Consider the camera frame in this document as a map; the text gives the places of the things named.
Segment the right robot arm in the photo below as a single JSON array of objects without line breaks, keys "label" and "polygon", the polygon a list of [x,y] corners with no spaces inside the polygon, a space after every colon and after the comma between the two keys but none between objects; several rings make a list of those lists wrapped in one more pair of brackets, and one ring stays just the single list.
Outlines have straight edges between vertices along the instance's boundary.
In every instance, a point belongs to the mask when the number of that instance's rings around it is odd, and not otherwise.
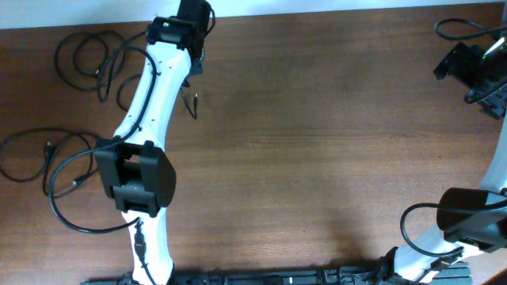
[{"label": "right robot arm", "polygon": [[[477,104],[496,120],[506,120],[506,38],[487,50],[458,43],[433,71],[450,75],[468,89],[464,101]],[[416,241],[406,232],[406,218],[417,209],[436,210],[436,223]],[[468,257],[506,247],[506,131],[479,188],[450,188],[439,203],[418,203],[400,218],[406,245],[394,247],[381,261],[375,283],[430,283],[436,275]]]}]

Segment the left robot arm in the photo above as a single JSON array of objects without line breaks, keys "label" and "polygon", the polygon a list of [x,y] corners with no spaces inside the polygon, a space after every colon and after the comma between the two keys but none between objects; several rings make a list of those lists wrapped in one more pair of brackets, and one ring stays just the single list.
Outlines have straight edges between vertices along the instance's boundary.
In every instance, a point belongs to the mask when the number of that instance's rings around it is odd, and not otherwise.
[{"label": "left robot arm", "polygon": [[182,1],[177,14],[147,27],[145,63],[127,114],[112,139],[97,142],[98,172],[107,197],[128,224],[133,271],[120,284],[168,284],[170,256],[166,212],[177,176],[165,153],[166,132],[177,96],[202,72],[204,40],[215,25],[205,0]]}]

